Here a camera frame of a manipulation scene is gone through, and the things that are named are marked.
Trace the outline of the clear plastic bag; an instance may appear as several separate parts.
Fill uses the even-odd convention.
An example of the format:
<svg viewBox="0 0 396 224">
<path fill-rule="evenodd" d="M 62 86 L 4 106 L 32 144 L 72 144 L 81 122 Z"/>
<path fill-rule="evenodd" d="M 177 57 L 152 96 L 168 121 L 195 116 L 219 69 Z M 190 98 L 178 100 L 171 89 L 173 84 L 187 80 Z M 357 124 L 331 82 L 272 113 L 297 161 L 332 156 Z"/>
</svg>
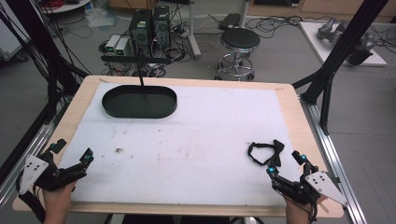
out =
<svg viewBox="0 0 396 224">
<path fill-rule="evenodd" d="M 113 27 L 119 21 L 116 15 L 105 8 L 89 8 L 84 13 L 90 28 Z"/>
</svg>

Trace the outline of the black flat box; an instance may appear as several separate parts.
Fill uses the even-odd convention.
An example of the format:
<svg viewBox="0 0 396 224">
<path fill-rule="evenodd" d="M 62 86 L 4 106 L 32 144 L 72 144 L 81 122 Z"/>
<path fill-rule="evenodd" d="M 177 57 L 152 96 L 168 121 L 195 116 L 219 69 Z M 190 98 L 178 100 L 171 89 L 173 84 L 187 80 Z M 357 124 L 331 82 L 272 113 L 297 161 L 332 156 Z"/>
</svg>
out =
<svg viewBox="0 0 396 224">
<path fill-rule="evenodd" d="M 228 30 L 239 26 L 241 15 L 238 13 L 228 14 L 219 24 L 220 30 Z"/>
</svg>

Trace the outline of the black frame strut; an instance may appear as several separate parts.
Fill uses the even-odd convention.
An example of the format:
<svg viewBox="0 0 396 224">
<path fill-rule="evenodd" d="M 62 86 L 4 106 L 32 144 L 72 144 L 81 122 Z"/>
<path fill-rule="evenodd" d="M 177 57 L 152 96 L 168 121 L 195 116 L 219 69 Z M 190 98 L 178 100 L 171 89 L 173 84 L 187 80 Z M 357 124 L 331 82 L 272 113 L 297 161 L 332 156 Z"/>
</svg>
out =
<svg viewBox="0 0 396 224">
<path fill-rule="evenodd" d="M 380 11 L 389 0 L 363 0 L 354 17 L 340 40 L 335 44 L 330 55 L 322 66 L 312 75 L 304 77 L 292 84 L 294 89 L 298 89 L 309 84 L 308 89 L 301 94 L 301 99 L 309 105 L 315 105 L 317 99 L 322 95 L 322 105 L 319 116 L 319 127 L 328 135 L 328 117 L 332 96 L 332 82 L 338 69 L 341 67 L 347 56 L 352 52 L 363 34 L 375 21 Z"/>
<path fill-rule="evenodd" d="M 33 62 L 39 73 L 48 83 L 49 102 L 44 107 L 45 123 L 57 116 L 58 104 L 64 105 L 78 91 L 79 78 L 89 73 L 67 61 L 56 47 L 45 23 L 40 19 L 30 0 L 5 0 L 16 19 L 23 27 L 23 35 L 28 34 L 29 43 L 18 33 L 20 27 L 1 9 L 0 19 L 14 34 Z"/>
</svg>

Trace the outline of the person's left hand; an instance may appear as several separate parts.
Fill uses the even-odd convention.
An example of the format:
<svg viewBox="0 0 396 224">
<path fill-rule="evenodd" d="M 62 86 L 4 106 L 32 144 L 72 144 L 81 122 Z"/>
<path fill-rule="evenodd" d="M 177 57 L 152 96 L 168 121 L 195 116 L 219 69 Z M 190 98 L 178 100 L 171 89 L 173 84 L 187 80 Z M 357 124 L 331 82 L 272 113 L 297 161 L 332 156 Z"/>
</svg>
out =
<svg viewBox="0 0 396 224">
<path fill-rule="evenodd" d="M 46 216 L 67 215 L 71 206 L 71 193 L 76 182 L 72 182 L 61 189 L 55 191 L 43 190 Z"/>
</svg>

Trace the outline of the black bow tie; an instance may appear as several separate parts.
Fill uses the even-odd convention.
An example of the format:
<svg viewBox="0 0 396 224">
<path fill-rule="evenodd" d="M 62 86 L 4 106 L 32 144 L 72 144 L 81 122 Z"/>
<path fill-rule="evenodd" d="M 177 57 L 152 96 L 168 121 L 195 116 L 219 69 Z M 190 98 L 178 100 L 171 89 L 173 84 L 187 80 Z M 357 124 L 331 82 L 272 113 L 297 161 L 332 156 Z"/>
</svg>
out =
<svg viewBox="0 0 396 224">
<path fill-rule="evenodd" d="M 266 161 L 259 161 L 252 155 L 252 151 L 255 147 L 271 148 L 274 151 L 274 154 Z M 284 147 L 285 147 L 284 144 L 276 139 L 273 140 L 272 144 L 252 142 L 247 149 L 247 155 L 252 159 L 253 162 L 257 163 L 260 166 L 269 165 L 269 166 L 280 167 L 282 165 L 280 159 L 280 153 L 283 151 Z"/>
</svg>

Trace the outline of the grey desk leg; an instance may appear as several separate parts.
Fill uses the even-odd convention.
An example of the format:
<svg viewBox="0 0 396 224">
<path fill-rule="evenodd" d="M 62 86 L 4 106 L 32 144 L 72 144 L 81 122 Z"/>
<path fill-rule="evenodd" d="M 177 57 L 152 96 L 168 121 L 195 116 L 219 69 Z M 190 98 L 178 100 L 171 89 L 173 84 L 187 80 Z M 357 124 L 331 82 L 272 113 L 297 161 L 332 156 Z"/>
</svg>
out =
<svg viewBox="0 0 396 224">
<path fill-rule="evenodd" d="M 188 0 L 189 6 L 189 29 L 188 29 L 188 39 L 191 45 L 192 58 L 194 60 L 199 60 L 202 53 L 199 49 L 197 40 L 194 35 L 194 0 Z"/>
</svg>

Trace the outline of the round white table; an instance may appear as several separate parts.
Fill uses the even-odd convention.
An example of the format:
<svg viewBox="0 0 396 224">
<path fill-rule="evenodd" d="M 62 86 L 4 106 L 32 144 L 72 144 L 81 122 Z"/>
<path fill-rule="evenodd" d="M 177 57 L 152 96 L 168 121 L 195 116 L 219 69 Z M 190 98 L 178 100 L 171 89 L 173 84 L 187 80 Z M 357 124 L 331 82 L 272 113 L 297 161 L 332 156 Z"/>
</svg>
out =
<svg viewBox="0 0 396 224">
<path fill-rule="evenodd" d="M 62 13 L 62 12 L 67 12 L 71 11 L 74 9 L 78 9 L 81 7 L 85 7 L 89 5 L 92 2 L 92 0 L 78 0 L 77 4 L 63 4 L 61 7 L 58 8 L 50 8 L 50 7 L 42 7 L 41 10 L 46 13 Z"/>
</svg>

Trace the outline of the black computer tower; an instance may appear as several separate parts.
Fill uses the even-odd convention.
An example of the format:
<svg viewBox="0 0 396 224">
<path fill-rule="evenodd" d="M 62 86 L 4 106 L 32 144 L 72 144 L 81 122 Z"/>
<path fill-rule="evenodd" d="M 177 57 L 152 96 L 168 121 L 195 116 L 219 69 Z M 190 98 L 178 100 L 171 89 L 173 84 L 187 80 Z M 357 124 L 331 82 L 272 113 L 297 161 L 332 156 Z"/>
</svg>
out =
<svg viewBox="0 0 396 224">
<path fill-rule="evenodd" d="M 150 55 L 152 41 L 152 13 L 150 9 L 136 9 L 129 25 L 129 32 L 134 53 L 142 56 Z"/>
<path fill-rule="evenodd" d="M 169 13 L 169 6 L 156 6 L 153 10 L 154 34 L 160 49 L 167 49 L 171 46 Z"/>
</svg>

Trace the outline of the black round stool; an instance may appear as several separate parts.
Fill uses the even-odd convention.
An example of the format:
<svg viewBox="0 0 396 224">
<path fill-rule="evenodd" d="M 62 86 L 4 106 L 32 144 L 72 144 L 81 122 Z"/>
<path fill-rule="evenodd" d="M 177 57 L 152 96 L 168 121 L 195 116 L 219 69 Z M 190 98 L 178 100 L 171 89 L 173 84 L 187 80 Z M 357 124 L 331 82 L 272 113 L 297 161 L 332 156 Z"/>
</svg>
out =
<svg viewBox="0 0 396 224">
<path fill-rule="evenodd" d="M 219 59 L 215 80 L 221 80 L 220 73 L 252 80 L 255 77 L 252 61 L 249 54 L 260 45 L 260 37 L 253 31 L 245 28 L 232 28 L 222 33 L 220 44 L 231 51 Z"/>
</svg>

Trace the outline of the white floor board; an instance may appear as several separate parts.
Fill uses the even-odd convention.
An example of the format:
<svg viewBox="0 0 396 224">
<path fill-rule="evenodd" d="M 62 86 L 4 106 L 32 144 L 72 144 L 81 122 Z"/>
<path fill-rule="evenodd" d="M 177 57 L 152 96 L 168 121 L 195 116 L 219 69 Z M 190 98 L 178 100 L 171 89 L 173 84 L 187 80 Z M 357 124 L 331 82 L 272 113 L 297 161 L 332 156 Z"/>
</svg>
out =
<svg viewBox="0 0 396 224">
<path fill-rule="evenodd" d="M 300 27 L 306 39 L 310 42 L 310 46 L 317 54 L 319 60 L 323 63 L 330 55 L 333 45 L 328 40 L 320 40 L 317 37 L 318 29 L 322 25 L 324 25 L 324 22 L 300 22 Z M 387 63 L 379 56 L 378 53 L 375 52 L 374 49 L 371 49 L 370 52 L 372 55 L 369 56 L 363 63 L 361 63 L 361 66 L 381 67 L 387 65 Z"/>
</svg>

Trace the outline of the grey and black robot part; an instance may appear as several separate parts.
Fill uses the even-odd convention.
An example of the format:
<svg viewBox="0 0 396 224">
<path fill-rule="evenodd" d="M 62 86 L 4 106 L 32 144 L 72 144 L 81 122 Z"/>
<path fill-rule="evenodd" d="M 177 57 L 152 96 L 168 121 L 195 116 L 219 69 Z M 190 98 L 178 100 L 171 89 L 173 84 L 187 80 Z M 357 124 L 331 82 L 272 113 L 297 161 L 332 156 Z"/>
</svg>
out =
<svg viewBox="0 0 396 224">
<path fill-rule="evenodd" d="M 346 61 L 353 66 L 362 64 L 372 55 L 371 49 L 374 46 L 375 35 L 372 33 L 365 33 L 358 41 L 358 44 L 354 47 L 351 54 L 346 58 Z"/>
</svg>

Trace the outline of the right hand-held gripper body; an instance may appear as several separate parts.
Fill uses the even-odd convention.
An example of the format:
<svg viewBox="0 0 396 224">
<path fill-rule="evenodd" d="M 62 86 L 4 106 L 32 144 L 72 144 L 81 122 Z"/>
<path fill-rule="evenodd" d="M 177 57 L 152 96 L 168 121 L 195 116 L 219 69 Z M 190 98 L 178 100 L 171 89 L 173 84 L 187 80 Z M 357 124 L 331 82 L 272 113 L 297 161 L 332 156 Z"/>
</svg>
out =
<svg viewBox="0 0 396 224">
<path fill-rule="evenodd" d="M 324 171 L 318 171 L 312 175 L 304 176 L 301 182 L 292 182 L 279 175 L 279 182 L 279 185 L 272 184 L 273 189 L 288 196 L 297 203 L 316 203 L 318 198 L 323 195 L 343 206 L 348 206 L 346 197 Z"/>
</svg>

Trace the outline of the black oval tray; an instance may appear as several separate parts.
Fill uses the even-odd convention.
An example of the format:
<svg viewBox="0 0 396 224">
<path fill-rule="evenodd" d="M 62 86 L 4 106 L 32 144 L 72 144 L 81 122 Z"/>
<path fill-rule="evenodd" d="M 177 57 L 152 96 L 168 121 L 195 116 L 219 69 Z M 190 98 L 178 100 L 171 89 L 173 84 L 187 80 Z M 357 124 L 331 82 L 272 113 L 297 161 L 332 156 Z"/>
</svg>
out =
<svg viewBox="0 0 396 224">
<path fill-rule="evenodd" d="M 120 85 L 102 98 L 107 114 L 121 119 L 163 119 L 177 109 L 177 94 L 164 86 Z"/>
</svg>

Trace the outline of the person's right hand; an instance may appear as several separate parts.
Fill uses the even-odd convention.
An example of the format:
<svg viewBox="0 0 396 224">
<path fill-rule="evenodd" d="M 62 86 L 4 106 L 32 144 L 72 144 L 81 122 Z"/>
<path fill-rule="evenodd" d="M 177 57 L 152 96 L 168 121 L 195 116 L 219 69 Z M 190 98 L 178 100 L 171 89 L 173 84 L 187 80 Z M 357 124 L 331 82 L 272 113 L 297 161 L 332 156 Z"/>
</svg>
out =
<svg viewBox="0 0 396 224">
<path fill-rule="evenodd" d="M 286 221 L 287 219 L 309 220 L 311 214 L 311 206 L 308 204 L 299 204 L 291 198 L 285 196 L 286 202 Z"/>
</svg>

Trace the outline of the white foam mat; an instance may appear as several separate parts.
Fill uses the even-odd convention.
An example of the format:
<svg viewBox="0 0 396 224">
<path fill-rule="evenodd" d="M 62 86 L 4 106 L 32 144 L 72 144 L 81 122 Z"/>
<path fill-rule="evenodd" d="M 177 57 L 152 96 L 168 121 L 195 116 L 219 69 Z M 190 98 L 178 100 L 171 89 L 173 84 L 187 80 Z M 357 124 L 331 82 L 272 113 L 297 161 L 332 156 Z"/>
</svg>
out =
<svg viewBox="0 0 396 224">
<path fill-rule="evenodd" d="M 98 87 L 60 161 L 69 167 L 93 152 L 77 202 L 281 205 L 264 166 L 275 140 L 281 175 L 300 176 L 274 90 L 176 86 L 170 116 L 116 119 L 102 106 L 112 87 Z"/>
</svg>

